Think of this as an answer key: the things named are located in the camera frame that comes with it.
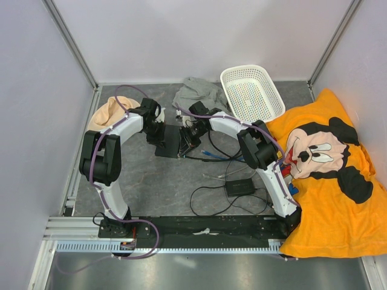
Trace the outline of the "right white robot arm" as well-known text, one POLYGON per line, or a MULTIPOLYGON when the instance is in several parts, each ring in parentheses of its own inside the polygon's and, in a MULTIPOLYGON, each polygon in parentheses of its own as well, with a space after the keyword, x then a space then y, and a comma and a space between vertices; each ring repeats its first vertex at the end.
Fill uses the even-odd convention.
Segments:
POLYGON ((286 238, 296 234, 301 221, 301 206, 291 196, 281 173, 282 160, 278 153, 284 154, 284 151, 266 124, 261 120, 246 123, 217 108, 209 110, 200 101, 188 111, 177 106, 177 111, 195 119, 190 126, 180 128, 179 155, 187 157, 190 151, 200 145, 200 138, 210 131, 221 132, 238 140, 244 161, 258 173, 271 197, 275 215, 280 218, 276 227, 278 233, 286 238))

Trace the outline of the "left aluminium frame post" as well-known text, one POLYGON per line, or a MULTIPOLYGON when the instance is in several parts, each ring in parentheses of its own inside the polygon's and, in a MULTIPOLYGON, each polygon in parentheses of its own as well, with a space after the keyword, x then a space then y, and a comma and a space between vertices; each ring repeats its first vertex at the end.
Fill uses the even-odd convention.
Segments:
POLYGON ((91 72, 88 64, 86 63, 86 60, 84 56, 82 55, 79 46, 76 44, 75 39, 73 38, 73 35, 70 32, 70 29, 68 28, 67 24, 65 23, 65 19, 61 15, 57 5, 52 0, 42 0, 42 3, 48 10, 52 20, 56 24, 56 27, 58 28, 60 34, 62 35, 65 43, 67 44, 68 48, 71 51, 71 54, 74 56, 76 62, 78 63, 80 69, 82 70, 83 74, 85 75, 88 83, 91 85, 91 87, 96 90, 99 87, 99 84, 96 80, 96 78, 93 76, 93 73, 91 72))

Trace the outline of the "peach bucket hat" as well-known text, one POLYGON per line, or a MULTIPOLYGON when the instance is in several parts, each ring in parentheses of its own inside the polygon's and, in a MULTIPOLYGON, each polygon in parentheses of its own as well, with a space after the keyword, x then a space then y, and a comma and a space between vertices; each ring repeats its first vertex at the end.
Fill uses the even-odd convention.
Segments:
POLYGON ((91 117, 87 130, 100 131, 120 121, 125 114, 125 109, 137 108, 140 103, 124 96, 110 97, 108 101, 95 111, 91 117))

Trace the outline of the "aluminium frame post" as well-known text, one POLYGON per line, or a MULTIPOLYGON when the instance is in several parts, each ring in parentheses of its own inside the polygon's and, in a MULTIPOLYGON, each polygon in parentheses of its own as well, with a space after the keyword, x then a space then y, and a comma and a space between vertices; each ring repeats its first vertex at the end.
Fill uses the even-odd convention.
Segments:
POLYGON ((341 40, 345 30, 349 26, 352 18, 356 14, 357 10, 361 6, 363 0, 352 0, 346 9, 343 17, 341 18, 338 26, 336 27, 331 39, 328 42, 328 45, 326 46, 325 50, 323 51, 323 54, 321 55, 315 69, 313 70, 310 78, 308 79, 308 87, 310 90, 312 90, 314 84, 318 80, 319 76, 321 75, 323 69, 325 68, 326 64, 328 63, 332 53, 334 52, 335 48, 337 47, 339 41, 341 40))
POLYGON ((68 28, 67 24, 65 23, 65 19, 61 15, 57 5, 52 0, 42 0, 42 3, 48 10, 52 20, 56 24, 56 27, 58 28, 60 34, 62 35, 65 43, 67 44, 68 48, 71 51, 71 54, 74 56, 76 62, 78 63, 80 69, 82 70, 83 74, 85 75, 88 83, 91 85, 91 87, 96 90, 99 87, 99 84, 96 80, 96 78, 93 76, 93 73, 91 72, 88 64, 86 63, 86 60, 84 56, 82 55, 79 46, 76 44, 75 39, 73 38, 73 35, 70 32, 70 29, 68 28))

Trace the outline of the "orange cartoon mouse pillow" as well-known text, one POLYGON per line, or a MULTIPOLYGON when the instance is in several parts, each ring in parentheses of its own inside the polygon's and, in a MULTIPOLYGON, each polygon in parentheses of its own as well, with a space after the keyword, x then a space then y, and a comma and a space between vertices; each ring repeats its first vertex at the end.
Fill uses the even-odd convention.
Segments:
POLYGON ((386 188, 352 121, 329 89, 268 123, 301 221, 281 246, 298 258, 386 253, 386 188))

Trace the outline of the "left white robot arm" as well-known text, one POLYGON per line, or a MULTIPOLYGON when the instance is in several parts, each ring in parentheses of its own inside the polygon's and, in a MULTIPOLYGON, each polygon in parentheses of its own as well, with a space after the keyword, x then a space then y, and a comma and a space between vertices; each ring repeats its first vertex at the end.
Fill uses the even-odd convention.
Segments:
POLYGON ((100 196, 104 214, 118 237, 132 233, 129 206, 123 199, 118 178, 122 170, 124 142, 137 133, 146 134, 148 144, 165 148, 164 109, 153 99, 138 103, 126 97, 111 97, 92 116, 84 134, 79 172, 100 196))

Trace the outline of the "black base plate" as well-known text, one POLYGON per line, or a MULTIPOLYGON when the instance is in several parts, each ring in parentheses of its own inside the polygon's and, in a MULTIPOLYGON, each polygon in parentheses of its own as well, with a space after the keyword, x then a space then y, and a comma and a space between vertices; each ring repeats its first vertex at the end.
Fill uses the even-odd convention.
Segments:
POLYGON ((290 229, 276 216, 160 216, 123 223, 107 217, 93 221, 99 238, 129 239, 150 248, 159 246, 262 246, 284 240, 290 229))

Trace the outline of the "black power adapter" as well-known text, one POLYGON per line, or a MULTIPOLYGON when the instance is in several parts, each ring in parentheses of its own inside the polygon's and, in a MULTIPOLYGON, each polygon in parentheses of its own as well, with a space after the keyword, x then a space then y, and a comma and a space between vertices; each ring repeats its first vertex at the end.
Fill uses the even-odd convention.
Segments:
POLYGON ((228 197, 237 197, 251 195, 255 192, 255 185, 252 178, 238 179, 225 182, 226 195, 228 197))

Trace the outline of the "black network switch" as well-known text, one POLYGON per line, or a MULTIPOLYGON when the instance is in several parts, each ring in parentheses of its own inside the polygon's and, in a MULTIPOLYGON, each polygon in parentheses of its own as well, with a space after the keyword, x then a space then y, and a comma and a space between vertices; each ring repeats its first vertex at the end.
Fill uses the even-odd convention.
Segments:
POLYGON ((180 127, 174 125, 166 125, 164 132, 165 147, 157 147, 155 156, 165 158, 178 158, 180 148, 180 127))

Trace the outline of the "white plastic basket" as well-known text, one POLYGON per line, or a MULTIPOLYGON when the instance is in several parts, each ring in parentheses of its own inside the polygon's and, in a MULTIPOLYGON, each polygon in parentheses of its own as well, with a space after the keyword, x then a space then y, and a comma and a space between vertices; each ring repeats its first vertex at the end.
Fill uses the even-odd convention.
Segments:
POLYGON ((274 82, 261 66, 227 68, 221 73, 220 81, 229 107, 239 120, 268 122, 286 111, 274 82))

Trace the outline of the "grey cloth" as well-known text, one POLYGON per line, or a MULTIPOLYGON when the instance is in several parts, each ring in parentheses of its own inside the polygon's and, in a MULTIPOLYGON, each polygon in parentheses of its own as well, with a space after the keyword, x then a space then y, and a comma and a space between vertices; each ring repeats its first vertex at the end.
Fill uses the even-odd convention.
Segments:
POLYGON ((187 77, 183 86, 175 94, 172 105, 188 110, 196 102, 202 102, 209 110, 218 108, 229 113, 228 102, 222 87, 207 80, 187 77))

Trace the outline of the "right aluminium frame post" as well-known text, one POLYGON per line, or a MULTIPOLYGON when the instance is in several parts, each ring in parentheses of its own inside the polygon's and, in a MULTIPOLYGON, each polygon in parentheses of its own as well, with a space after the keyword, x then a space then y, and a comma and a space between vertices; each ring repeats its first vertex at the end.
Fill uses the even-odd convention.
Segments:
POLYGON ((363 0, 352 0, 346 9, 343 17, 341 18, 338 26, 336 27, 331 39, 328 42, 328 45, 326 46, 325 50, 323 51, 323 54, 321 55, 315 69, 313 70, 310 78, 308 79, 308 87, 310 90, 312 90, 314 84, 318 80, 319 76, 321 75, 323 69, 325 68, 326 64, 328 63, 332 53, 334 52, 335 48, 337 47, 339 41, 341 40, 345 30, 349 26, 352 18, 356 14, 357 10, 361 6, 363 0))

